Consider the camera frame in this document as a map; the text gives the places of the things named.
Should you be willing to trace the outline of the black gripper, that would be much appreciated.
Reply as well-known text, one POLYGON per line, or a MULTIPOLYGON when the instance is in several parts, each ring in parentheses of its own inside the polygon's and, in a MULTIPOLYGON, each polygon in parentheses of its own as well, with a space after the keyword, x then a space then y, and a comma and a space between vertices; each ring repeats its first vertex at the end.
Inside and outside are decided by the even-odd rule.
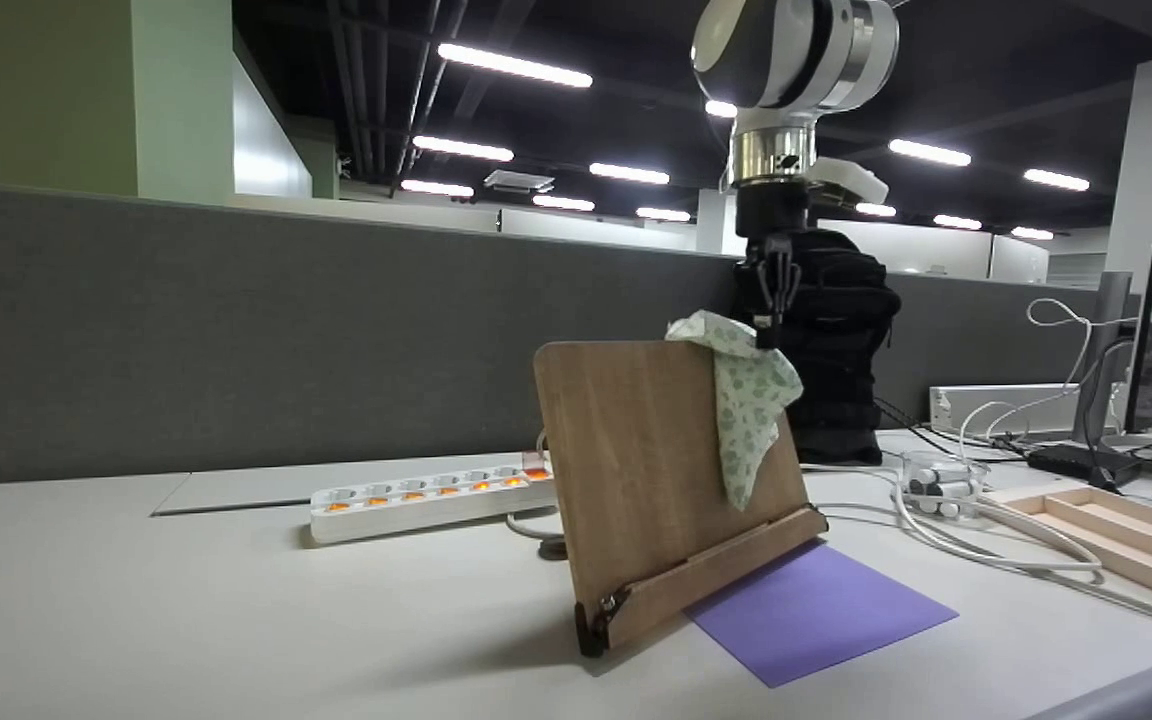
POLYGON ((756 348, 775 348, 775 326, 789 326, 800 293, 800 265, 790 253, 773 261, 775 240, 790 240, 813 230, 813 196, 802 186, 743 186, 734 194, 734 232, 748 240, 743 261, 756 276, 756 348))

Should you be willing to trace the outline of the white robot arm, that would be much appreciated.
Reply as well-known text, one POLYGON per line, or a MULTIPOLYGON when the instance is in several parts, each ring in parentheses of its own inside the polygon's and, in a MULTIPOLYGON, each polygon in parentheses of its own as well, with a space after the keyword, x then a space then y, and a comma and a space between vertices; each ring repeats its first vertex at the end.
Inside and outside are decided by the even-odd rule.
POLYGON ((734 110, 729 187, 748 240, 753 327, 775 348, 800 269, 790 245, 827 204, 885 204, 886 186, 857 162, 816 151, 823 116, 876 100, 900 58, 891 0, 709 0, 692 37, 692 76, 734 110))

